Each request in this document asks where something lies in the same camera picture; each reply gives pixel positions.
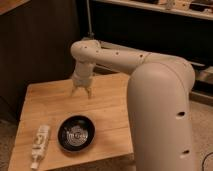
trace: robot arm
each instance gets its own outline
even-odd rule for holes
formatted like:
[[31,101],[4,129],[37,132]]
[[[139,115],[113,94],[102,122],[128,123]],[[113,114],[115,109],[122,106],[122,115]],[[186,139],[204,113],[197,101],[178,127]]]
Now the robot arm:
[[195,75],[176,56],[102,49],[95,40],[72,45],[72,79],[91,96],[95,63],[131,75],[127,107],[138,171],[195,171],[188,94]]

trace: small hole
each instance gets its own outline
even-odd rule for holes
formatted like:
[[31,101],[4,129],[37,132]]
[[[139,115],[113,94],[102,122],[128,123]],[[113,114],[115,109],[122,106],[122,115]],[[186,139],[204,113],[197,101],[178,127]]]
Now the small hole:
[[184,157],[186,157],[189,153],[190,153],[190,151],[189,151],[189,150],[185,150],[185,151],[183,151],[183,152],[182,152],[182,154],[180,155],[180,158],[184,158]]
[[177,118],[182,118],[183,116],[185,116],[185,112],[179,112],[177,114]]

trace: small bottle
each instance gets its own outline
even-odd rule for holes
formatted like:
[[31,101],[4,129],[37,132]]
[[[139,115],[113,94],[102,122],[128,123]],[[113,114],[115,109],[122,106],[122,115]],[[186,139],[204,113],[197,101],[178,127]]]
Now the small bottle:
[[37,131],[33,146],[32,146],[32,170],[38,170],[41,160],[45,156],[48,141],[50,138],[50,126],[41,125]]

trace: wooden table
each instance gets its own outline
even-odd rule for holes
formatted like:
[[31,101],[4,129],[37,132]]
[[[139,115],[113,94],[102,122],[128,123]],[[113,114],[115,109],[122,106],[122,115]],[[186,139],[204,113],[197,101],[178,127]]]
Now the wooden table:
[[[40,171],[132,153],[126,109],[127,81],[124,74],[94,77],[92,99],[87,98],[83,89],[71,97],[71,80],[29,85],[9,171],[30,171],[32,144],[41,124],[51,126],[51,138]],[[84,150],[67,153],[58,145],[57,132],[65,119],[76,114],[88,116],[96,134]]]

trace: black bowl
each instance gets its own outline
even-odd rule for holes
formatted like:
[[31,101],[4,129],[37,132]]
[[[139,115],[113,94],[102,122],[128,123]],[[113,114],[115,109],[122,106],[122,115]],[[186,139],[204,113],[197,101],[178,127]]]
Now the black bowl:
[[66,151],[79,151],[87,147],[95,134],[90,119],[76,115],[65,120],[58,131],[58,142]]

